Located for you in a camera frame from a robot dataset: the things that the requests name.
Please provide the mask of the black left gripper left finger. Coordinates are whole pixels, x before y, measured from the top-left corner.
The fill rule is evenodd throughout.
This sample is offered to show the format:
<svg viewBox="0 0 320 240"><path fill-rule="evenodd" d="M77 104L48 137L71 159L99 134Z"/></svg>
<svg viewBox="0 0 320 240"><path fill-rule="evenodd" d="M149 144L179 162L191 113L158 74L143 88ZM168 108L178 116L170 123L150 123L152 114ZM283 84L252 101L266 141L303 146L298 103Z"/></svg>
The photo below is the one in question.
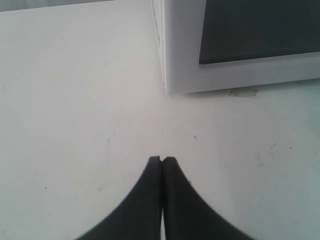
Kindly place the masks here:
<svg viewBox="0 0 320 240"><path fill-rule="evenodd" d="M163 206L162 161L151 156L123 201L80 240L159 240Z"/></svg>

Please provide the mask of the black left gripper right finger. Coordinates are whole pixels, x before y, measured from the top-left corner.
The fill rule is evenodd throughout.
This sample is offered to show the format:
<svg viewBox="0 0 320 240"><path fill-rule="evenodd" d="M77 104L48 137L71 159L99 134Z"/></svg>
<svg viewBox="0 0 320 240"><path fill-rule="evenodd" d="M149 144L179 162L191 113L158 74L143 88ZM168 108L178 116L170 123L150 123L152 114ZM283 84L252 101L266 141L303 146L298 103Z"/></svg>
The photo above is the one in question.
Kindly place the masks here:
<svg viewBox="0 0 320 240"><path fill-rule="evenodd" d="M217 214L195 191L178 161L162 161L164 230L167 240L250 240Z"/></svg>

